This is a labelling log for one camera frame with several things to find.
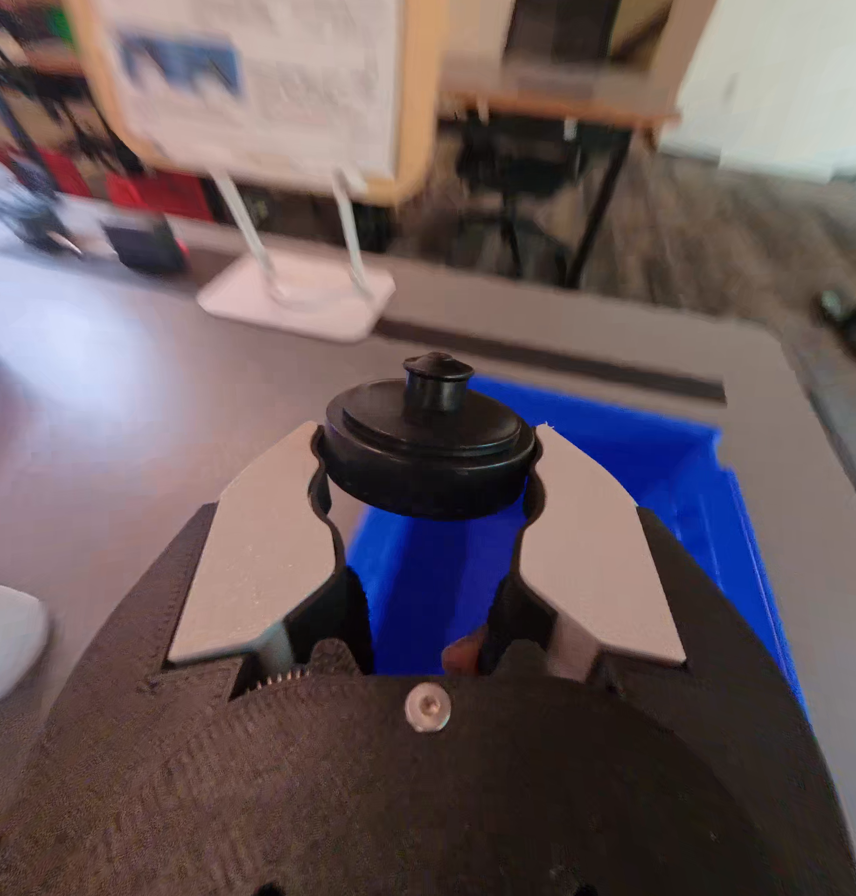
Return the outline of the grey power adapter box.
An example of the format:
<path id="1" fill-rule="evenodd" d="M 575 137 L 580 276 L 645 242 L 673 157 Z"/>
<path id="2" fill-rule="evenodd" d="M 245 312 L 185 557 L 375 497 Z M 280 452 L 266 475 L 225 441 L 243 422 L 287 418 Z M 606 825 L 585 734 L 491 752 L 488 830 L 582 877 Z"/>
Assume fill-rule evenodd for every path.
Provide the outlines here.
<path id="1" fill-rule="evenodd" d="M 164 277 L 189 272 L 187 248 L 165 214 L 111 215 L 100 226 L 120 263 L 131 271 Z"/>

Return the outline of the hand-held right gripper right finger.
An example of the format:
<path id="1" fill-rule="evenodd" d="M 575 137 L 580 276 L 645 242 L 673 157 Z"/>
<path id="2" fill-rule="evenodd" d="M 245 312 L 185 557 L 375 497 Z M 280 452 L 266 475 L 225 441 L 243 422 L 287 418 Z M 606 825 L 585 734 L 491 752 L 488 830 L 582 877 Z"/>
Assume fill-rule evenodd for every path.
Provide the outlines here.
<path id="1" fill-rule="evenodd" d="M 556 618 L 551 666 L 605 653 L 680 666 L 686 652 L 633 497 L 553 427 L 536 427 L 543 506 L 527 524 L 518 572 Z"/>

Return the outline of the black bottle lid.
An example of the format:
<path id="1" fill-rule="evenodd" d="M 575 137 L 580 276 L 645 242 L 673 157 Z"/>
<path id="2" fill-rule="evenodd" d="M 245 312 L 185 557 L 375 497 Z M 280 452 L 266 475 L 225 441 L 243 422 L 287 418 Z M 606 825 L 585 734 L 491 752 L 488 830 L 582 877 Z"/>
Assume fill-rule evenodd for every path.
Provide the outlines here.
<path id="1" fill-rule="evenodd" d="M 536 454 L 534 429 L 472 390 L 473 368 L 449 354 L 410 357 L 404 371 L 328 404 L 320 453 L 335 485 L 371 507 L 440 521 L 514 503 Z"/>

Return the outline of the wooden desk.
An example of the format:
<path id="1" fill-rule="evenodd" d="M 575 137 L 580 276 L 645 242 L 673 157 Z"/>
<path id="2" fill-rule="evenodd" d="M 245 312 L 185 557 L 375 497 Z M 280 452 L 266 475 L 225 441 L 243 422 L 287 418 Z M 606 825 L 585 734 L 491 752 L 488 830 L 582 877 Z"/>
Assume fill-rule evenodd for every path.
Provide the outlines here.
<path id="1" fill-rule="evenodd" d="M 681 118 L 678 88 L 657 84 L 650 73 L 608 65 L 489 63 L 452 57 L 444 63 L 440 92 L 450 107 L 464 114 L 458 128 L 470 111 L 483 121 L 494 113 L 542 122 L 579 119 L 631 129 L 634 142 L 638 137 L 655 139 Z"/>

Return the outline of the small grey charger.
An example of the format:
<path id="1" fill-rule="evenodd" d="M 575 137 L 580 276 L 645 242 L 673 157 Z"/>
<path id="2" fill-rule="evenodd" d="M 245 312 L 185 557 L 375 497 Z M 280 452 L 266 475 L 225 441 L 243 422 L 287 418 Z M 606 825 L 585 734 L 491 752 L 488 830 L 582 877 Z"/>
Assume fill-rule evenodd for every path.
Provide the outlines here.
<path id="1" fill-rule="evenodd" d="M 61 198 L 37 163 L 11 156 L 0 161 L 0 222 L 31 248 L 84 255 L 59 213 Z"/>

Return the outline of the blue plastic bin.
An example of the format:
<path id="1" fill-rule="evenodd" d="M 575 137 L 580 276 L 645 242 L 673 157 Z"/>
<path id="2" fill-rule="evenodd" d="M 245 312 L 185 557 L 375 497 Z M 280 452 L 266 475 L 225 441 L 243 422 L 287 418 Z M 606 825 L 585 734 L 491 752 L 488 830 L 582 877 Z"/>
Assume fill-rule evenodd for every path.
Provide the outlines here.
<path id="1" fill-rule="evenodd" d="M 792 651 L 719 428 L 476 375 L 469 387 L 531 425 L 548 424 L 653 511 L 757 635 L 808 714 Z M 347 547 L 369 604 L 375 669 L 440 672 L 442 649 L 486 621 L 508 571 L 522 502 L 474 521 L 366 509 Z"/>

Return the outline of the person's right hand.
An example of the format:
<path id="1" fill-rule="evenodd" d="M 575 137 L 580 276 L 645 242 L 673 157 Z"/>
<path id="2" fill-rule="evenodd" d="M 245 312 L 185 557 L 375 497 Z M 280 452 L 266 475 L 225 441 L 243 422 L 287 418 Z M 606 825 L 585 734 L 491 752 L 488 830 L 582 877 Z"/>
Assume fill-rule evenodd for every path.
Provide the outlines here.
<path id="1" fill-rule="evenodd" d="M 443 673 L 447 676 L 480 675 L 480 656 L 488 633 L 486 624 L 447 645 L 441 654 Z"/>

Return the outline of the wooden instruction board stand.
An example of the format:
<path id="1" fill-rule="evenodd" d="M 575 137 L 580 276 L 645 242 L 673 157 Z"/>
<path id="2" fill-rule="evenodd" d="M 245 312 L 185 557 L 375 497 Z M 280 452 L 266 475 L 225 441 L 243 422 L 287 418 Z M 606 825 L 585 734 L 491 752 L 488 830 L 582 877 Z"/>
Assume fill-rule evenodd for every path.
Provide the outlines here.
<path id="1" fill-rule="evenodd" d="M 329 342 L 372 333 L 396 291 L 363 257 L 355 203 L 424 184 L 447 2 L 65 2 L 83 72 L 120 140 L 211 178 L 247 251 L 198 291 L 210 316 Z M 344 252 L 270 248 L 240 182 L 334 200 Z"/>

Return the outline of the person's left forearm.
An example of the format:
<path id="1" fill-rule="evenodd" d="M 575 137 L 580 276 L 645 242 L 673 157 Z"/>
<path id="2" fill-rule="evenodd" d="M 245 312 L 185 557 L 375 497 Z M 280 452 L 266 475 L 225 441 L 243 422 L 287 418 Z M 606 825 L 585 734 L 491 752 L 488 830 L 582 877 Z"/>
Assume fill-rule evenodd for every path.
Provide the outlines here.
<path id="1" fill-rule="evenodd" d="M 0 700 L 34 668 L 49 636 L 50 617 L 44 604 L 0 584 Z"/>

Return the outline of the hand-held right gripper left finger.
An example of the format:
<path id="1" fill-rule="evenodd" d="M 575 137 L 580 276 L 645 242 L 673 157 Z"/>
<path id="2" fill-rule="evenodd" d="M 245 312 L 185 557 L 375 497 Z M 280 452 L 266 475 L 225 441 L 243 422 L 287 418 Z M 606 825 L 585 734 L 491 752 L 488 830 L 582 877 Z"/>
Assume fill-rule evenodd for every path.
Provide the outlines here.
<path id="1" fill-rule="evenodd" d="M 308 421 L 225 487 L 167 653 L 175 666 L 254 655 L 263 666 L 307 660 L 344 619 L 344 545 L 328 519 Z"/>

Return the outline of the red crate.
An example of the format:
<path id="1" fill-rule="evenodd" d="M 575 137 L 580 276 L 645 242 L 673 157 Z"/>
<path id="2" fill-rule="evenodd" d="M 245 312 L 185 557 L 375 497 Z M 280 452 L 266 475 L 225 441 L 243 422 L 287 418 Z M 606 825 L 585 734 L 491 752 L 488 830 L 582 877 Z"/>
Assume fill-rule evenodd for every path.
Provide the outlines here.
<path id="1" fill-rule="evenodd" d="M 94 198 L 89 183 L 74 161 L 59 152 L 41 150 L 40 153 L 62 193 Z M 195 175 L 162 171 L 151 175 L 107 173 L 104 191 L 106 199 L 120 208 L 216 221 L 200 178 Z"/>

